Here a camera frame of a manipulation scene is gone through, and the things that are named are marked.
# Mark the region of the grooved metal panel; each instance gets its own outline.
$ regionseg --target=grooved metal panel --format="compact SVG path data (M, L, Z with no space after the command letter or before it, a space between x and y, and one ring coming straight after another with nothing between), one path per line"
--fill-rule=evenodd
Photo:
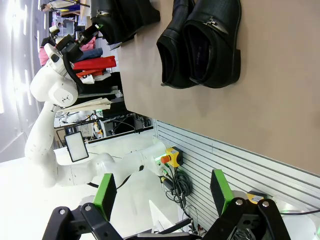
M196 208L187 212L204 229L218 218L210 191L213 169L223 170L232 190L265 193L305 211L320 209L320 176L158 120L153 125L158 139L184 152L180 168L193 185L187 206Z

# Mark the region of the black hose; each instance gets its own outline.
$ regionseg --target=black hose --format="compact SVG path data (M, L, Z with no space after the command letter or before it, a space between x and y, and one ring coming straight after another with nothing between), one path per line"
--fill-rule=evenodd
M71 63L70 63L70 61L68 59L68 55L64 54L62 56L62 59L63 59L63 64L64 64L64 67L65 67L67 73L70 75L72 80L75 81L75 83L76 83L76 88L78 89L78 93L79 94L82 93L84 91L84 89L85 89L85 85L80 80L80 78L78 78L78 76L76 75L76 73L72 69Z

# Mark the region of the pink cloth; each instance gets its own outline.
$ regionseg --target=pink cloth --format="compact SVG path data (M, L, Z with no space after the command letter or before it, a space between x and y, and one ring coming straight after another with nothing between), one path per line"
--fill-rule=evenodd
M90 42L88 42L86 45L83 45L81 47L81 50L82 51L87 51L87 50L91 50L91 49L94 49L96 47L96 37L92 38ZM44 66L47 61L49 60L49 57L44 49L44 47L40 47L40 50L39 50L39 60L40 60L40 65L41 66Z

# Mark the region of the black leather shoe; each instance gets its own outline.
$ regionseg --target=black leather shoe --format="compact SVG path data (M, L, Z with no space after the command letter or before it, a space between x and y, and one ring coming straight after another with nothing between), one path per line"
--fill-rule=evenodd
M192 81L217 89L239 79L240 20L240 0L198 0L183 29Z
M196 85L189 79L190 63L182 35L193 8L193 0L174 0L172 20L156 42L162 62L162 86L185 89Z
M125 42L143 26L160 21L150 0L93 0L92 25L98 25L108 44Z

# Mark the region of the wooden board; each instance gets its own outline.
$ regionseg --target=wooden board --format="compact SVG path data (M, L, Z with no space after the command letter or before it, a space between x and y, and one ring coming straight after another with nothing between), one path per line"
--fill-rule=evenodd
M239 81L184 90L160 86L173 0L151 2L161 22L119 49L128 110L320 174L320 1L242 0Z

